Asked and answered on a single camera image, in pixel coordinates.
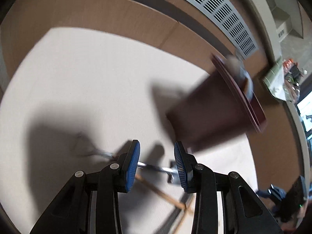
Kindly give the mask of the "orange snack bag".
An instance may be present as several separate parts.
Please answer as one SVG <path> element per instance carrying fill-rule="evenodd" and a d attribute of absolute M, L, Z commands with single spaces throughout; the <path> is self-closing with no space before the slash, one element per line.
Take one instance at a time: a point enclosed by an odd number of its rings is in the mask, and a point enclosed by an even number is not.
<path fill-rule="evenodd" d="M 284 60 L 282 63 L 284 77 L 288 75 L 292 75 L 293 77 L 297 77 L 300 75 L 300 70 L 298 69 L 297 63 L 295 63 L 291 58 L 288 60 Z"/>

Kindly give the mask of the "purple plastic utensil holder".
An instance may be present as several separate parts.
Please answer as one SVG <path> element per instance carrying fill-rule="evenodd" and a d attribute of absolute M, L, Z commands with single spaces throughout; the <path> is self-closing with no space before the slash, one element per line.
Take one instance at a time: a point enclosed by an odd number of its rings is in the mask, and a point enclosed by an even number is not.
<path fill-rule="evenodd" d="M 176 141 L 191 152 L 250 131 L 261 133 L 267 124 L 256 96 L 246 97 L 222 59 L 212 56 L 211 60 L 216 70 L 166 113 Z"/>

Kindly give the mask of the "white plastic spoon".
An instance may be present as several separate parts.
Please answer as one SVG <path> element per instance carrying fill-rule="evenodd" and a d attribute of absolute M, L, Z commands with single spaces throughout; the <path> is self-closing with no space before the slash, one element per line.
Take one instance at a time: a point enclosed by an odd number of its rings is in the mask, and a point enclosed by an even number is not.
<path fill-rule="evenodd" d="M 236 56 L 227 56 L 224 65 L 233 78 L 244 78 L 243 63 Z"/>

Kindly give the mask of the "white tablecloth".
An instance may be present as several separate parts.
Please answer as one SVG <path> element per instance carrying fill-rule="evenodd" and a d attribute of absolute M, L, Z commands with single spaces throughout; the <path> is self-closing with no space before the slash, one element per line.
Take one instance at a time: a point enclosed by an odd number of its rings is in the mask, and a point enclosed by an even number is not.
<path fill-rule="evenodd" d="M 77 142 L 167 166 L 166 112 L 208 73 L 169 53 L 85 28 L 50 29 L 27 53 L 1 101 L 1 204 L 21 233 L 78 170 L 107 161 Z"/>

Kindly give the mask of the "wooden chopstick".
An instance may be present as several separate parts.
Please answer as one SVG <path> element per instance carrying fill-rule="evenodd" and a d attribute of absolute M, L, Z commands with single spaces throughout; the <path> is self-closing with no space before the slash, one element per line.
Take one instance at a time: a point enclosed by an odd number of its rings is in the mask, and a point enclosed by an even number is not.
<path fill-rule="evenodd" d="M 174 226 L 170 230 L 170 233 L 181 233 L 184 223 L 187 222 L 187 219 L 192 218 L 194 216 L 194 210 L 195 210 L 195 196 L 191 195 L 186 202 L 186 208 L 182 210 L 182 212 L 180 213 L 180 216 L 175 221 Z"/>
<path fill-rule="evenodd" d="M 161 197 L 162 199 L 164 199 L 166 202 L 172 204 L 173 206 L 175 206 L 178 209 L 181 209 L 183 211 L 186 210 L 186 205 L 176 199 L 174 199 L 173 197 L 171 197 L 170 195 L 164 193 L 163 191 L 161 191 L 160 189 L 158 189 L 156 186 L 154 186 L 153 184 L 149 183 L 146 179 L 144 179 L 141 175 L 136 174 L 135 175 L 136 180 L 138 180 L 140 183 L 142 183 L 145 187 L 147 187 L 148 189 L 150 189 L 152 192 L 154 192 L 156 195 L 158 195 L 159 197 Z"/>

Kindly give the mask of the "blue plastic spoon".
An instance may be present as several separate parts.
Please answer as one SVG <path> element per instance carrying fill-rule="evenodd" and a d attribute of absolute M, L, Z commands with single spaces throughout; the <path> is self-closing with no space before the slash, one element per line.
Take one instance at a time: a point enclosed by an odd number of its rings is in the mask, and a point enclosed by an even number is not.
<path fill-rule="evenodd" d="M 253 82 L 249 73 L 246 70 L 243 71 L 243 75 L 244 75 L 244 82 L 241 87 L 241 90 L 245 94 L 245 97 L 247 98 L 247 100 L 250 102 L 253 98 Z"/>

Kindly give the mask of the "grey ventilation grille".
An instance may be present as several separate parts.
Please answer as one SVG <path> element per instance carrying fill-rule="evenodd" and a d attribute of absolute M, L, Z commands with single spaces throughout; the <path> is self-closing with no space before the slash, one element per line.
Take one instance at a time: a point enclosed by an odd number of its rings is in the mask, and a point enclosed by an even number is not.
<path fill-rule="evenodd" d="M 258 45 L 245 21 L 230 0 L 185 0 L 210 19 L 231 43 L 243 59 L 258 50 Z"/>

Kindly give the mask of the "small shovel spoon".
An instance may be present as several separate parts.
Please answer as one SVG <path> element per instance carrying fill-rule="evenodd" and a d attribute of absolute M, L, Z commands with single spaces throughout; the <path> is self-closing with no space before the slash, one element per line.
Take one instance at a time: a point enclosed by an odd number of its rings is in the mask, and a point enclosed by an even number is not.
<path fill-rule="evenodd" d="M 118 158 L 117 155 L 114 155 L 111 152 L 97 148 L 87 137 L 83 135 L 77 136 L 72 152 L 79 157 L 97 155 L 112 161 L 117 160 Z M 168 175 L 168 183 L 180 185 L 180 179 L 175 161 L 172 161 L 171 164 L 172 165 L 170 167 L 160 167 L 138 162 L 137 167 L 144 170 L 165 173 Z"/>

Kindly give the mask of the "green checked towel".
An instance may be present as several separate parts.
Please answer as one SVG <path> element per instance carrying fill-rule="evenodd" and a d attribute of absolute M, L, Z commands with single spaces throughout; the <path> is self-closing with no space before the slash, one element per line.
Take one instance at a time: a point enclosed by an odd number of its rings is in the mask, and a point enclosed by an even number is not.
<path fill-rule="evenodd" d="M 269 93 L 280 101 L 286 101 L 284 91 L 285 77 L 282 65 L 282 57 L 280 57 L 269 72 L 263 77 L 262 82 L 269 90 Z"/>

